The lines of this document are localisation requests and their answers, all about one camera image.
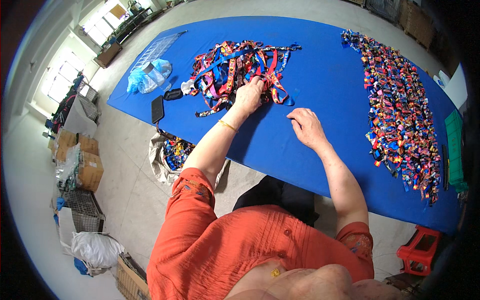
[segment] plastic bottle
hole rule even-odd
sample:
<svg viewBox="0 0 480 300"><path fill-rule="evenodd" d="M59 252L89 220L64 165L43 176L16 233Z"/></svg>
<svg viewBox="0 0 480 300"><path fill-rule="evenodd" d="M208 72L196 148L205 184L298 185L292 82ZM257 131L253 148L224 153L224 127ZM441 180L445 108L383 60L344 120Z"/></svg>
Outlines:
<svg viewBox="0 0 480 300"><path fill-rule="evenodd" d="M151 62L145 63L142 66L142 70L156 83L156 85L160 86L164 92L172 87L172 84L163 77L162 73L160 73Z"/></svg>

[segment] green tray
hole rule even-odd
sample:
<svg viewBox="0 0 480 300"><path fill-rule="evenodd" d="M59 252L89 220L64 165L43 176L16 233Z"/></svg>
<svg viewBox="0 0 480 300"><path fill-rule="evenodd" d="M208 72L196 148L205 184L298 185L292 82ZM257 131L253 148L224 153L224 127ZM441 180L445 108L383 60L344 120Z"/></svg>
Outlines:
<svg viewBox="0 0 480 300"><path fill-rule="evenodd" d="M446 119L448 139L448 158L449 173L448 182L452 185L458 185L463 182L462 170L462 119L455 109Z"/></svg>

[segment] blue tablecloth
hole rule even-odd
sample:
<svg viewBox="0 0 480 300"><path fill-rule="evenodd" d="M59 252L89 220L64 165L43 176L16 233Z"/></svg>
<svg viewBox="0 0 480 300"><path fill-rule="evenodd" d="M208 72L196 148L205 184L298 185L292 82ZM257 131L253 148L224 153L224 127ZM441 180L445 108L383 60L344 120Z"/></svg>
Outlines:
<svg viewBox="0 0 480 300"><path fill-rule="evenodd" d="M420 192L405 192L401 178L394 179L369 155L368 92L363 88L360 54L341 47L342 28L284 17L230 17L195 22L160 33L155 39L188 30L162 59L172 63L172 88L190 77L196 55L206 53L225 40L262 41L265 45L288 46L294 41L303 49L291 53L281 80L289 94L298 92L295 106L268 103L260 107L240 128L228 158L262 173L317 194L330 196L325 171L314 151L302 145L286 115L294 108L314 111L325 134L357 178L369 211L452 234L460 207L455 189L439 192L439 200L428 207ZM163 94L157 88L149 94L126 93L131 67L123 75L107 103L135 118L151 123L151 101ZM422 70L424 84L438 134L438 144L447 144L444 119L456 109L443 90ZM208 107L201 95L164 101L165 117L159 127L189 142L197 143L225 113L195 117Z"/></svg>

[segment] black phone case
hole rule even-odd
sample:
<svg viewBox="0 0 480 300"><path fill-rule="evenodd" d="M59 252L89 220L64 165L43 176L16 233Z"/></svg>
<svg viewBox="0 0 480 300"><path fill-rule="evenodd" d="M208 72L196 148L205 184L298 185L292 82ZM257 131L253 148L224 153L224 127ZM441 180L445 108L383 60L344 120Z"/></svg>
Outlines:
<svg viewBox="0 0 480 300"><path fill-rule="evenodd" d="M152 101L152 124L157 123L165 116L163 110L163 97L160 95Z"/></svg>
<svg viewBox="0 0 480 300"><path fill-rule="evenodd" d="M165 95L163 95L163 98L166 101L176 100L176 99L180 99L182 97L183 97L183 92L179 88L173 89L171 91L166 91Z"/></svg>

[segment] cardboard box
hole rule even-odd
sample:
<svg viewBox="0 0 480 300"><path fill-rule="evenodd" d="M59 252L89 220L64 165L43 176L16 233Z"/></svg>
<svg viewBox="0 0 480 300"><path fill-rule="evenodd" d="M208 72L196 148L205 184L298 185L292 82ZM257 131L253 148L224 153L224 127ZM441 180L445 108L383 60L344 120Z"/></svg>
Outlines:
<svg viewBox="0 0 480 300"><path fill-rule="evenodd" d="M128 254L120 254L118 257L117 289L127 300L152 299L148 290L145 272Z"/></svg>
<svg viewBox="0 0 480 300"><path fill-rule="evenodd" d="M49 139L48 139L48 146L47 146L47 147L48 147L50 150L52 150L54 144L55 144L55 140L49 138Z"/></svg>
<svg viewBox="0 0 480 300"><path fill-rule="evenodd" d="M82 189L96 192L103 175L102 160L99 156L82 151L78 164L78 179L82 182Z"/></svg>
<svg viewBox="0 0 480 300"><path fill-rule="evenodd" d="M79 134L78 142L80 149L88 153L98 155L98 141ZM54 159L64 162L67 156L68 148L77 144L77 134L65 129L61 129L55 138L55 143L52 147L52 156Z"/></svg>
<svg viewBox="0 0 480 300"><path fill-rule="evenodd" d="M98 141L87 137L86 135L79 134L78 142L80 143L80 149L82 151L98 155Z"/></svg>
<svg viewBox="0 0 480 300"><path fill-rule="evenodd" d="M64 162L67 156L67 150L77 144L77 135L68 130L62 129L55 138L52 148L52 156L54 159Z"/></svg>

